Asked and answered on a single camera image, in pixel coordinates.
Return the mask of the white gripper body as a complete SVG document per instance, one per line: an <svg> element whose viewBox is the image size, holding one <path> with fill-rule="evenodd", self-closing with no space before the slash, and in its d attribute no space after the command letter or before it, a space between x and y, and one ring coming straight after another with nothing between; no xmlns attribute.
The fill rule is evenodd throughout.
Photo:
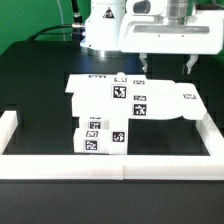
<svg viewBox="0 0 224 224"><path fill-rule="evenodd" d="M218 54L224 10L197 10L195 0L127 0L119 48L130 53Z"/></svg>

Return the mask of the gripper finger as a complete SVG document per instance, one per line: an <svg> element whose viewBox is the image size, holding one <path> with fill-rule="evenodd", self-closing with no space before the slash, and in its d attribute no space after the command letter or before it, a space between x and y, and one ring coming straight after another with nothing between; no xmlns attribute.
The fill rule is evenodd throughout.
<svg viewBox="0 0 224 224"><path fill-rule="evenodd" d="M143 71L147 71L148 70L147 53L140 53L139 59L143 65L143 68L142 68Z"/></svg>
<svg viewBox="0 0 224 224"><path fill-rule="evenodd" d="M196 64L198 61L198 55L197 54L192 54L189 56L189 60L184 66L184 73L185 74L190 74L193 66Z"/></svg>

